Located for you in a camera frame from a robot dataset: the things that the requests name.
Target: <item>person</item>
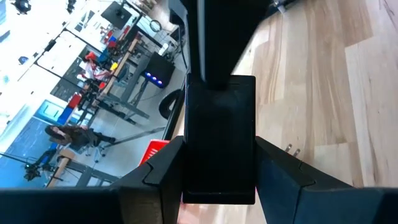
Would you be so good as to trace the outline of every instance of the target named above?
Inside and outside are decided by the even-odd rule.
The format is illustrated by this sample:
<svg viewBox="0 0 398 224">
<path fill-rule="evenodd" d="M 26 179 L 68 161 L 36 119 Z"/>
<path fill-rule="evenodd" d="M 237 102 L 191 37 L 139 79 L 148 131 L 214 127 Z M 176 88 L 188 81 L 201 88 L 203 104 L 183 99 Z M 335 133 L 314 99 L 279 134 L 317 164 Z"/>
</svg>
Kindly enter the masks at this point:
<svg viewBox="0 0 398 224">
<path fill-rule="evenodd" d="M 93 52 L 89 52 L 82 58 L 82 61 L 86 63 L 85 74 L 80 74 L 85 78 L 99 79 L 102 80 L 105 77 L 111 76 L 112 74 L 106 70 L 101 70 L 98 62 L 95 60 L 96 56 Z"/>
<path fill-rule="evenodd" d="M 56 126 L 48 125 L 45 132 L 51 136 L 50 141 L 66 146 L 71 144 L 83 147 L 87 144 L 98 146 L 101 141 L 113 144 L 116 138 L 105 136 L 101 133 L 94 132 L 85 126 Z"/>
</svg>

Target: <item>light wood surface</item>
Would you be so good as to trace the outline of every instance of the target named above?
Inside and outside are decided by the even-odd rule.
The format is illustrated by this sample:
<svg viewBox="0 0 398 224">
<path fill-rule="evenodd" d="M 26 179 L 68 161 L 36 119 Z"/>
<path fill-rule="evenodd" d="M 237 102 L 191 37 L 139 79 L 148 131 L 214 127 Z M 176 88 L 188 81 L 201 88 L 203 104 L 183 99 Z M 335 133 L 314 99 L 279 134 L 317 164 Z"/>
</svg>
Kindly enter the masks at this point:
<svg viewBox="0 0 398 224">
<path fill-rule="evenodd" d="M 297 1 L 260 24 L 234 74 L 256 76 L 257 135 L 355 187 L 398 187 L 398 1 Z M 190 205 L 180 221 L 266 222 L 258 201 Z"/>
<path fill-rule="evenodd" d="M 68 165 L 68 162 L 70 160 L 73 160 L 73 158 L 75 157 L 75 153 L 73 153 L 71 150 L 69 149 L 62 149 L 60 151 L 59 156 L 63 156 L 63 158 L 60 160 L 60 162 L 58 162 L 57 167 L 58 170 L 54 173 L 54 177 L 60 178 L 63 171 L 65 170 L 66 166 Z M 50 183 L 47 185 L 47 187 L 54 187 L 55 184 L 57 183 L 57 179 L 52 179 L 50 181 Z"/>
<path fill-rule="evenodd" d="M 108 84 L 106 84 L 106 87 L 103 89 L 103 91 L 97 96 L 98 100 L 102 100 L 107 94 L 108 92 L 111 90 L 113 83 L 116 81 L 116 77 L 119 75 L 121 69 L 123 68 L 123 65 L 126 63 L 127 59 L 131 56 L 132 50 L 134 49 L 134 47 L 137 45 L 138 43 L 138 39 L 135 38 L 130 46 L 129 46 L 129 50 L 127 51 L 127 53 L 123 56 L 123 58 L 121 59 L 121 61 L 118 64 L 118 67 L 112 71 L 112 77 L 109 80 Z"/>
</svg>

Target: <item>desk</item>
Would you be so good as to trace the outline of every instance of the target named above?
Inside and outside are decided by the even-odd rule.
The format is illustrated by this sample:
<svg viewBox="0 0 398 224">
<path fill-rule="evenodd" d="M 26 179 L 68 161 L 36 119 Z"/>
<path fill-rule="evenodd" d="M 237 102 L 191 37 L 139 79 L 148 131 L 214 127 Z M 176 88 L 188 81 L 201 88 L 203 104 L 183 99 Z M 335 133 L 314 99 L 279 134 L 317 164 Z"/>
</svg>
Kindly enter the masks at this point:
<svg viewBox="0 0 398 224">
<path fill-rule="evenodd" d="M 101 93 L 97 96 L 97 100 L 102 100 L 102 99 L 109 93 L 109 91 L 111 90 L 111 88 L 112 88 L 112 86 L 113 86 L 113 83 L 114 83 L 115 80 L 116 80 L 116 77 L 119 75 L 119 73 L 120 73 L 120 71 L 121 71 L 123 65 L 126 63 L 127 59 L 128 59 L 128 58 L 130 57 L 130 55 L 131 55 L 130 52 L 132 52 L 132 50 L 133 50 L 134 47 L 137 45 L 137 43 L 138 43 L 138 39 L 137 39 L 137 38 L 135 38 L 135 39 L 131 42 L 131 44 L 130 44 L 128 50 L 127 50 L 127 53 L 123 56 L 123 58 L 122 58 L 121 61 L 119 62 L 119 65 L 118 65 L 117 69 L 115 69 L 114 71 L 111 72 L 111 74 L 112 74 L 113 76 L 111 77 L 111 79 L 109 80 L 108 84 L 107 84 L 106 87 L 103 89 L 103 91 L 101 91 Z M 97 100 L 93 102 L 93 106 L 97 106 L 97 105 L 98 105 L 98 101 L 97 101 Z"/>
<path fill-rule="evenodd" d="M 49 182 L 47 187 L 55 186 L 55 184 L 57 183 L 57 178 L 61 177 L 61 175 L 62 175 L 63 171 L 65 170 L 66 166 L 68 165 L 69 161 L 73 160 L 73 158 L 75 157 L 75 153 L 71 152 L 68 149 L 62 149 L 60 151 L 59 156 L 63 156 L 63 158 L 57 164 L 58 169 L 57 169 L 57 171 L 55 171 L 55 173 L 53 175 L 56 178 L 52 178 L 52 180 Z"/>
</svg>

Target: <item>yellow object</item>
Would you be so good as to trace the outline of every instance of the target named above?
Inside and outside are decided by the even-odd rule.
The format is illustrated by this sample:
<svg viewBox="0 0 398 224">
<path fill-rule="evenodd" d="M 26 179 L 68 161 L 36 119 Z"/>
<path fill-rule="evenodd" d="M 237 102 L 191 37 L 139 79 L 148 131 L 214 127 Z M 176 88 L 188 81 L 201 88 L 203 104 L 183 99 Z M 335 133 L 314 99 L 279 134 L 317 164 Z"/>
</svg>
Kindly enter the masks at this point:
<svg viewBox="0 0 398 224">
<path fill-rule="evenodd" d="M 111 71 L 115 70 L 118 67 L 118 64 L 116 62 L 113 63 L 111 66 Z"/>
</svg>

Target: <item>woman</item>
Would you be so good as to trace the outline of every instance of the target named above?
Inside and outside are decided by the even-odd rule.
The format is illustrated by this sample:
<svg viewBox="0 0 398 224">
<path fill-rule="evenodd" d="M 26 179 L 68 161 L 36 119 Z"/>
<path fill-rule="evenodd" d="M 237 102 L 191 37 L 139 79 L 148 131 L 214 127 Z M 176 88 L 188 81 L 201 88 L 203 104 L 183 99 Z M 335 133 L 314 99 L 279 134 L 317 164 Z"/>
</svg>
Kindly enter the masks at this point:
<svg viewBox="0 0 398 224">
<path fill-rule="evenodd" d="M 113 144 L 116 139 L 111 138 L 101 133 L 96 133 L 93 129 L 79 126 L 55 126 L 48 125 L 45 132 L 51 136 L 50 141 L 66 146 L 71 144 L 74 146 L 83 147 L 87 144 L 98 146 L 101 141 Z"/>
</svg>

